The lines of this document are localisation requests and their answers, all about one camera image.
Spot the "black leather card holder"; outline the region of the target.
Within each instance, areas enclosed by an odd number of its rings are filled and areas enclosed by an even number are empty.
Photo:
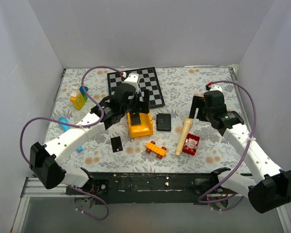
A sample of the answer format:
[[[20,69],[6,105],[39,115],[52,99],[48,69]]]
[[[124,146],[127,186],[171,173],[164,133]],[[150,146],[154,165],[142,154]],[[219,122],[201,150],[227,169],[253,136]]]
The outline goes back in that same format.
[[[171,131],[171,114],[158,113],[156,116],[157,131]]]

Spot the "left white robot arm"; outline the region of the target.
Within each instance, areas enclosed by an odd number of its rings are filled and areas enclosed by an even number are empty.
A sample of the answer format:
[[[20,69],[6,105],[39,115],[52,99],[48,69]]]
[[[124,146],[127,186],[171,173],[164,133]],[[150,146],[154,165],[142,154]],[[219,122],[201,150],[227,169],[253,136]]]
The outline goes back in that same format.
[[[131,84],[120,84],[114,94],[103,98],[75,128],[43,145],[33,144],[30,169],[46,189],[66,184],[89,194],[94,189],[94,177],[82,167],[64,167],[65,160],[89,139],[118,123],[126,113],[147,114],[149,109],[149,90],[140,93]]]

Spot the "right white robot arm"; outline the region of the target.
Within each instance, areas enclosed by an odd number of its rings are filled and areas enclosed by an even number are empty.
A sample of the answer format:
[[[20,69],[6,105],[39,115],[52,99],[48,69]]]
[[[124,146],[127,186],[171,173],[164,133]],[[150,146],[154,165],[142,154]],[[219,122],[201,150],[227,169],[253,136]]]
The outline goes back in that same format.
[[[237,167],[219,168],[211,173],[208,195],[229,189],[249,199],[259,213],[265,213],[291,202],[291,170],[284,171],[273,162],[260,145],[250,137],[242,117],[228,111],[221,91],[211,90],[203,97],[194,96],[189,117],[209,122],[241,156],[252,178],[236,174]]]

